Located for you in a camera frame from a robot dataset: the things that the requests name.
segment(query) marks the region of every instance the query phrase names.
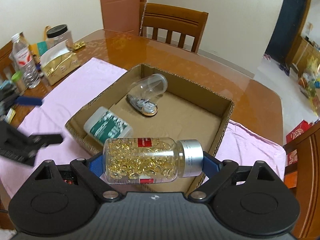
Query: green bottle cap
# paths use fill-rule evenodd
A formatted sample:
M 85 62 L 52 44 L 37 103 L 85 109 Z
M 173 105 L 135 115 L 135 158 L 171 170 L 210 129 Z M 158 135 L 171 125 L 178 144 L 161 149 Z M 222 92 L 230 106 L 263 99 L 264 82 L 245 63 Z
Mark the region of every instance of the green bottle cap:
M 13 74 L 11 81 L 12 82 L 17 82 L 20 78 L 22 78 L 22 71 L 17 71 L 16 73 Z

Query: red box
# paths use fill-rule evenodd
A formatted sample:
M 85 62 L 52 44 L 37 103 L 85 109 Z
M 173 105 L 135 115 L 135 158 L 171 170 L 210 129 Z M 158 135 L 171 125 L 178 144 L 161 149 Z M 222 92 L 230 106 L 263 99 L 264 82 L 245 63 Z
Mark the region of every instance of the red box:
M 303 120 L 299 125 L 294 128 L 286 137 L 286 141 L 291 142 L 293 139 L 297 138 L 299 135 L 304 133 L 306 130 L 308 130 L 312 124 L 308 123 L 307 121 Z M 290 154 L 287 155 L 287 166 L 293 163 L 296 163 L 298 161 L 298 155 L 297 150 L 294 150 Z

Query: chair backrest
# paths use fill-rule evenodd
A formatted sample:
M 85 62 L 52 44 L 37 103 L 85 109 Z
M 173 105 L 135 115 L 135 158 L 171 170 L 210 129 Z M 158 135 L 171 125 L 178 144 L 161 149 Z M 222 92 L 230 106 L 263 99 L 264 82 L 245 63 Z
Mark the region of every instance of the chair backrest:
M 140 20 L 145 3 L 140 3 Z M 194 37 L 192 52 L 197 53 L 207 22 L 208 13 L 170 5 L 148 3 L 143 27 L 153 27 L 152 39 L 157 40 L 158 29 L 168 30 L 165 43 L 170 44 L 172 32 L 181 33 L 178 47 L 183 48 L 186 35 Z
M 10 68 L 12 74 L 15 73 L 15 70 L 12 66 L 12 61 L 9 59 L 9 55 L 10 55 L 11 51 L 12 51 L 12 42 L 11 41 L 0 49 L 0 76 L 3 80 L 6 79 L 5 74 L 3 72 L 3 70 L 6 67 Z
M 300 216 L 293 229 L 297 238 L 320 235 L 320 122 L 284 146 L 287 154 L 297 150 L 298 162 L 285 174 L 298 171 L 294 188 L 300 204 Z

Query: glossy table surface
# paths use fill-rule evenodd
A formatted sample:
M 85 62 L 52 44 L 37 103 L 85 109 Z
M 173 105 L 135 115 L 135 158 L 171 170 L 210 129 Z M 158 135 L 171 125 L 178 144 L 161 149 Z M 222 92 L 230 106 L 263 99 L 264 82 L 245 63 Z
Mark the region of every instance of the glossy table surface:
M 127 33 L 98 30 L 80 41 L 87 43 L 77 52 L 81 64 L 96 57 L 126 70 L 139 63 L 148 63 L 181 75 L 233 100 L 233 121 L 283 145 L 279 96 L 242 73 L 201 55 Z M 25 95 L 44 97 L 61 81 L 52 87 L 42 81 Z M 32 107 L 18 106 L 12 124 L 18 126 L 31 110 Z

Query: white bottle cap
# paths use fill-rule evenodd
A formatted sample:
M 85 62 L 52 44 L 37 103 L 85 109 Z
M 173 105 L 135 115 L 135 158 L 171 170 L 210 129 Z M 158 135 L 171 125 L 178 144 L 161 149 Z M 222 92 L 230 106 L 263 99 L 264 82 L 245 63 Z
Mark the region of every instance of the white bottle cap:
M 185 166 L 181 178 L 198 176 L 202 172 L 203 167 L 203 150 L 201 144 L 197 140 L 179 140 L 177 144 L 181 144 L 184 152 Z
M 15 34 L 15 35 L 13 35 L 13 36 L 11 37 L 11 40 L 12 40 L 12 41 L 15 41 L 15 40 L 17 40 L 19 37 L 20 37 L 20 33 L 17 33 L 17 34 Z

